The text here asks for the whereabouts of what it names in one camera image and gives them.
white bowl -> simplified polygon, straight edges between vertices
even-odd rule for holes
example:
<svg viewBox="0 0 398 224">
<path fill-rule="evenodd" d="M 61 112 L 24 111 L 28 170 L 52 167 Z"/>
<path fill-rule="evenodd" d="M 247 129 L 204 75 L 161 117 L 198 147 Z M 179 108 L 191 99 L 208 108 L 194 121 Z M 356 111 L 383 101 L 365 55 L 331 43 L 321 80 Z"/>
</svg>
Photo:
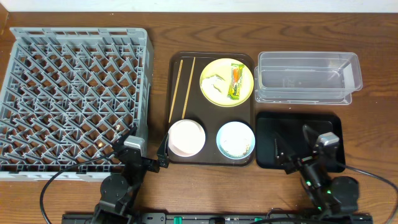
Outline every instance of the white bowl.
<svg viewBox="0 0 398 224">
<path fill-rule="evenodd" d="M 189 157 L 197 154 L 205 141 L 205 130 L 196 121 L 177 121 L 169 129 L 169 149 L 178 156 Z"/>
</svg>

brown tray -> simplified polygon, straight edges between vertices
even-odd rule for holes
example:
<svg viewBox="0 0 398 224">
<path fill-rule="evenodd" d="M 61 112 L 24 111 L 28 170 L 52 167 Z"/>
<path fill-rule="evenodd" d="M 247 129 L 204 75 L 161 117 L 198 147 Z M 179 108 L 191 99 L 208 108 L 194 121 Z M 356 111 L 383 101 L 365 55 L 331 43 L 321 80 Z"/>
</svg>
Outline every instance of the brown tray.
<svg viewBox="0 0 398 224">
<path fill-rule="evenodd" d="M 202 125 L 206 132 L 206 143 L 198 154 L 191 157 L 180 157 L 169 150 L 169 159 L 171 162 L 176 164 L 245 166 L 252 161 L 254 153 L 244 159 L 229 159 L 222 155 L 218 150 L 216 145 L 216 135 L 222 125 L 230 121 L 246 123 L 252 130 L 254 130 L 253 94 L 249 99 L 238 106 L 230 108 L 216 106 L 203 96 L 203 93 L 200 90 L 199 79 L 202 70 L 210 62 L 219 58 L 233 58 L 239 60 L 250 69 L 252 74 L 254 74 L 253 59 L 246 54 L 180 52 L 174 55 L 170 60 L 169 87 L 167 90 L 167 129 L 182 118 L 194 57 L 196 57 L 195 66 L 193 69 L 185 119 L 192 119 Z M 183 60 L 183 65 L 180 73 L 180 81 L 178 84 L 177 95 L 175 97 L 172 119 L 169 122 L 170 109 L 181 59 Z"/>
</svg>

yellow plate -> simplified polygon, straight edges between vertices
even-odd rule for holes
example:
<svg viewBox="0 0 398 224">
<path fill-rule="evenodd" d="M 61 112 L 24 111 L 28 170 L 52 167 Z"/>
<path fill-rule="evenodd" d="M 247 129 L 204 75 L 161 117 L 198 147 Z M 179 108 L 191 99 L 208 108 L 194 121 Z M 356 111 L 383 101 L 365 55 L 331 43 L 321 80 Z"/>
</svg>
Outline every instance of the yellow plate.
<svg viewBox="0 0 398 224">
<path fill-rule="evenodd" d="M 250 94 L 253 91 L 253 75 L 250 72 L 250 69 L 248 69 L 247 66 L 244 66 L 242 70 L 243 79 L 239 99 L 232 100 L 227 97 L 229 85 L 232 81 L 232 63 L 242 64 L 242 62 L 231 58 L 218 59 L 214 62 L 209 63 L 205 67 L 205 69 L 203 69 L 200 75 L 199 83 L 201 92 L 207 100 L 217 106 L 238 106 L 241 103 L 245 102 L 250 97 Z"/>
</svg>

black tray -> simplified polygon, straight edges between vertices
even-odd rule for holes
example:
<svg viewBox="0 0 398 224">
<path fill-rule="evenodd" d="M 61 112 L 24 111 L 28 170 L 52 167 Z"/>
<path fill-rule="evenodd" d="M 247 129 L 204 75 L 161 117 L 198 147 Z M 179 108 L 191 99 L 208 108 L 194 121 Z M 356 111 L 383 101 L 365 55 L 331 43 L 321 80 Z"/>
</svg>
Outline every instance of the black tray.
<svg viewBox="0 0 398 224">
<path fill-rule="evenodd" d="M 216 135 L 222 125 L 230 121 L 240 121 L 251 127 L 254 126 L 253 94 L 244 103 L 230 107 L 220 107 L 209 102 L 200 90 L 199 79 L 202 70 L 212 61 L 219 58 L 233 58 L 245 64 L 254 74 L 254 62 L 246 54 L 220 54 L 202 52 L 180 52 L 170 60 L 168 102 L 167 102 L 167 129 L 175 122 L 181 120 L 188 89 L 188 81 L 192 69 L 193 58 L 195 66 L 193 69 L 190 93 L 185 112 L 185 119 L 192 119 L 202 125 L 206 132 L 206 143 L 203 149 L 191 157 L 180 157 L 169 150 L 169 159 L 173 163 L 198 164 L 198 165 L 222 165 L 222 166 L 245 166 L 253 159 L 253 153 L 244 159 L 229 159 L 222 155 L 216 145 Z M 178 84 L 177 96 L 175 98 L 172 119 L 169 123 L 169 114 L 174 95 L 175 83 L 177 82 L 180 60 L 183 65 Z"/>
<path fill-rule="evenodd" d="M 265 169 L 284 169 L 276 165 L 274 133 L 278 132 L 290 148 L 301 158 L 312 155 L 312 149 L 304 139 L 302 126 L 309 125 L 320 134 L 333 132 L 340 138 L 336 160 L 345 164 L 343 132 L 339 117 L 333 114 L 301 114 L 261 112 L 256 122 L 257 164 Z M 344 168 L 330 162 L 326 165 L 328 172 L 343 172 Z"/>
</svg>

food wrapper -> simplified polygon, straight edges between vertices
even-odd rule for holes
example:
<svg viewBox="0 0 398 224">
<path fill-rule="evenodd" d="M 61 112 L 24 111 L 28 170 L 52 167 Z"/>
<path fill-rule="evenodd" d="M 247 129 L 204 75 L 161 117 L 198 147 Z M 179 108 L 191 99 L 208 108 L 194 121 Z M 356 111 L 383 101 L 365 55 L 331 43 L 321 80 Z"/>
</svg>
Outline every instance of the food wrapper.
<svg viewBox="0 0 398 224">
<path fill-rule="evenodd" d="M 242 71 L 243 64 L 231 64 L 231 84 L 228 90 L 228 98 L 232 100 L 238 100 L 242 88 Z"/>
</svg>

